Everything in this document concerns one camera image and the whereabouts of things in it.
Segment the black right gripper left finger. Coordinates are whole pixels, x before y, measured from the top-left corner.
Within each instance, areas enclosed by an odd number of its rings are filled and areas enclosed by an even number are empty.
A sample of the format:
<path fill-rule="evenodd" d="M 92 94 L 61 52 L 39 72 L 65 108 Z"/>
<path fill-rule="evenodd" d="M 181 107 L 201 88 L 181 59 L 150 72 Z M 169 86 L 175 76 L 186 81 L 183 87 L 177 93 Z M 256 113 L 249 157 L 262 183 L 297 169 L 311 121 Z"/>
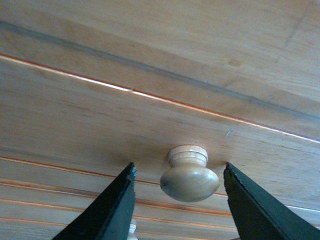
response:
<path fill-rule="evenodd" d="M 55 240 L 126 240 L 136 202 L 133 162 Z"/>

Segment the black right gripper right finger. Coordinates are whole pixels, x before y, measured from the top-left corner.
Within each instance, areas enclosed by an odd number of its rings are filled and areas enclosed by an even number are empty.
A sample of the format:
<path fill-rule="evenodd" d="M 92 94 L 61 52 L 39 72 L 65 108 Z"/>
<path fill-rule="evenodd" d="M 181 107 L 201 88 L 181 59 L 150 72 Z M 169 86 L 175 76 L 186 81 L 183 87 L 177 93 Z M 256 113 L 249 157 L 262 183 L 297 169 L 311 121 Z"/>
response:
<path fill-rule="evenodd" d="M 233 164 L 223 172 L 228 205 L 242 240 L 318 240 L 320 230 L 289 210 Z"/>

